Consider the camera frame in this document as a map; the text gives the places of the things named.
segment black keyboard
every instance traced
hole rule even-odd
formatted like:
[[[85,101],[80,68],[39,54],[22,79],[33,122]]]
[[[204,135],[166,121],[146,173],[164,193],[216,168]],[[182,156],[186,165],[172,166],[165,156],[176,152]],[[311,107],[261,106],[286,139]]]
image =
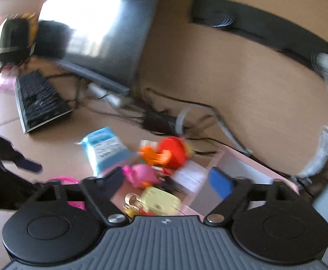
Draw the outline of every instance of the black keyboard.
[[[38,71],[16,79],[16,98],[25,133],[73,110]]]

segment wet wipes package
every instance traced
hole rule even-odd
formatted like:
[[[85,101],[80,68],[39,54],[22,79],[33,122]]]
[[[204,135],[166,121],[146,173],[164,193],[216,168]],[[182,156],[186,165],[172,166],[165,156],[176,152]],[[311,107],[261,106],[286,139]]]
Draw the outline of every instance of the wet wipes package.
[[[116,166],[130,163],[137,157],[109,127],[91,132],[77,144],[83,146],[94,176],[97,177],[105,175]]]

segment black monitor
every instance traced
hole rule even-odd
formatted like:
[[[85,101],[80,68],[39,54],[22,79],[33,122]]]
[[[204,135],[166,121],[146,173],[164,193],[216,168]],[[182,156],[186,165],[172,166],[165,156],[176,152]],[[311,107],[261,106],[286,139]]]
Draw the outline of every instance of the black monitor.
[[[47,0],[34,54],[128,94],[158,0]]]

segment gray ribbed plate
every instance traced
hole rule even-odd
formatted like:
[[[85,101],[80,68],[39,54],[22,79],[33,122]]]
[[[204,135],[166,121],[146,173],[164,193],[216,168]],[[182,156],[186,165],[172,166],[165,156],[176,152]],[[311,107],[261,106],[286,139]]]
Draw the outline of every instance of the gray ribbed plate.
[[[197,216],[136,216],[122,228],[109,229],[90,253],[51,270],[328,270],[320,261],[275,266],[238,248],[228,232],[202,224]],[[12,262],[5,270],[42,270]]]

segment power strip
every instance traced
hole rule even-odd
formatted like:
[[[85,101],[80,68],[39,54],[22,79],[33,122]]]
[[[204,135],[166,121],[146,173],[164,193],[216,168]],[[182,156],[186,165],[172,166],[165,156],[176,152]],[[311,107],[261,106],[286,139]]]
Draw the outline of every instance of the power strip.
[[[95,94],[98,98],[101,98],[101,97],[105,96],[107,93],[109,93],[102,100],[109,102],[109,104],[112,107],[118,108],[118,109],[126,107],[128,104],[130,104],[133,101],[132,98],[130,98],[130,97],[114,94],[112,92],[109,92],[107,89],[97,86],[95,83],[90,83],[88,85],[88,90],[91,93]]]

